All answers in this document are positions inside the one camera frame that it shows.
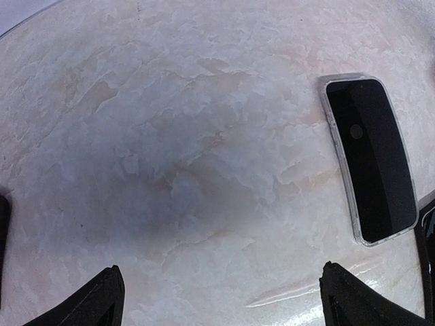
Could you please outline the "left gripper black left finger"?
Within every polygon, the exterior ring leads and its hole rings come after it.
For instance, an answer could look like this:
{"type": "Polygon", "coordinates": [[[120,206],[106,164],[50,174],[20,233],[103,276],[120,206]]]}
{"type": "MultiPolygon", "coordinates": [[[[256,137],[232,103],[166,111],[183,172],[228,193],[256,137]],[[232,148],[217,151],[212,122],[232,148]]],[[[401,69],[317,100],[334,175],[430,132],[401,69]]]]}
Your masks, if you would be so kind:
{"type": "Polygon", "coordinates": [[[114,265],[27,325],[121,325],[124,298],[124,280],[114,265]]]}

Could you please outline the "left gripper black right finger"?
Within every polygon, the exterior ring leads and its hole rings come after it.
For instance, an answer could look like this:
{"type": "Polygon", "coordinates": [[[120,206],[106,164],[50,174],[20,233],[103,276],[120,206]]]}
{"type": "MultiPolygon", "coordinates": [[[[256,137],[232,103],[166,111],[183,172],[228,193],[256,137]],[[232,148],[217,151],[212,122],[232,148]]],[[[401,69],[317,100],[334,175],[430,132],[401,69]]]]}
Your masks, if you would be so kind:
{"type": "Polygon", "coordinates": [[[326,325],[431,325],[391,302],[338,263],[327,262],[319,279],[326,325]]]}

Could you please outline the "black phone case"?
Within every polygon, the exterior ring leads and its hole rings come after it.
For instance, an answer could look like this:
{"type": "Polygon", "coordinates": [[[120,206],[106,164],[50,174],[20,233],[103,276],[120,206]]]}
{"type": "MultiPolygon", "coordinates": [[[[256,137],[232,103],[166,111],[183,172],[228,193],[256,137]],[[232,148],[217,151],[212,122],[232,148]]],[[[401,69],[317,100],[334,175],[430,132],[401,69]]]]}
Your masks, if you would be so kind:
{"type": "Polygon", "coordinates": [[[414,232],[421,267],[425,319],[434,323],[434,200],[420,210],[414,232]]]}

